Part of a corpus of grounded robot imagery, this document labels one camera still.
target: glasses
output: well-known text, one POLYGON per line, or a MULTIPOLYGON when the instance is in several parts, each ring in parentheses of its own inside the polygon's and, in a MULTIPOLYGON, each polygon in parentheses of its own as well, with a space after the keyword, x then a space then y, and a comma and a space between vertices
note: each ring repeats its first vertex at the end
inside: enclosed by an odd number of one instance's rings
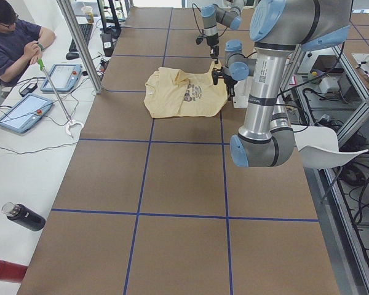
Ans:
POLYGON ((13 23, 10 23, 9 25, 6 25, 4 23, 0 23, 1 26, 5 26, 7 29, 10 28, 10 26, 12 26, 18 19, 19 15, 18 14, 15 14, 15 21, 13 23))

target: blue t-shirt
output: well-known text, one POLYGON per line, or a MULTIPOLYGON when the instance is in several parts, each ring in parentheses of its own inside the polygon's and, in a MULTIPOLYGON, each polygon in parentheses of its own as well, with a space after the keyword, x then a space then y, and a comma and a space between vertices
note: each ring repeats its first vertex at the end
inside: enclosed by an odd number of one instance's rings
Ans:
MULTIPOLYGON (((15 31, 8 34, 0 33, 0 76, 23 55, 25 45, 37 41, 39 37, 40 26, 24 20, 17 20, 16 24, 15 31)), ((24 71, 8 83, 0 80, 0 84, 14 86, 23 73, 24 71)))

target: hand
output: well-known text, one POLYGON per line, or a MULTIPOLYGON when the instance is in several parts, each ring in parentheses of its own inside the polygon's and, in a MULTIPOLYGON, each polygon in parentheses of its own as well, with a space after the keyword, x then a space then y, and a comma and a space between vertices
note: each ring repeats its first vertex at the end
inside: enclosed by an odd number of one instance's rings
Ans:
POLYGON ((37 45, 37 41, 31 41, 30 43, 27 43, 25 45, 25 48, 23 48, 23 54, 29 60, 32 59, 35 55, 37 55, 40 51, 41 49, 37 45))
POLYGON ((33 56, 30 60, 30 64, 33 65, 35 64, 40 58, 42 57, 42 52, 41 52, 41 49, 39 50, 39 52, 33 56))

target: bottle cap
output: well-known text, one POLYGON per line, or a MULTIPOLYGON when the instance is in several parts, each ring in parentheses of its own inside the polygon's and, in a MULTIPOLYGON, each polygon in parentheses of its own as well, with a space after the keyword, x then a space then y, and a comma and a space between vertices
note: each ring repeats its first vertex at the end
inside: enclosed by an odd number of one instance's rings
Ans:
POLYGON ((5 203, 4 206, 1 208, 1 212, 9 217, 14 217, 15 215, 17 215, 18 210, 19 206, 11 202, 5 203))

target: person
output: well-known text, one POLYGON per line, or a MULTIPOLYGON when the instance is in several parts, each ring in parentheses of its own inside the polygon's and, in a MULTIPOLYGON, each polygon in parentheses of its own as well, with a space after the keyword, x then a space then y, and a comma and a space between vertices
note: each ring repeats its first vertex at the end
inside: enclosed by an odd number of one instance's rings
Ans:
POLYGON ((42 57, 42 52, 55 37, 48 28, 18 19, 12 6, 0 0, 1 87, 16 85, 27 67, 42 57))

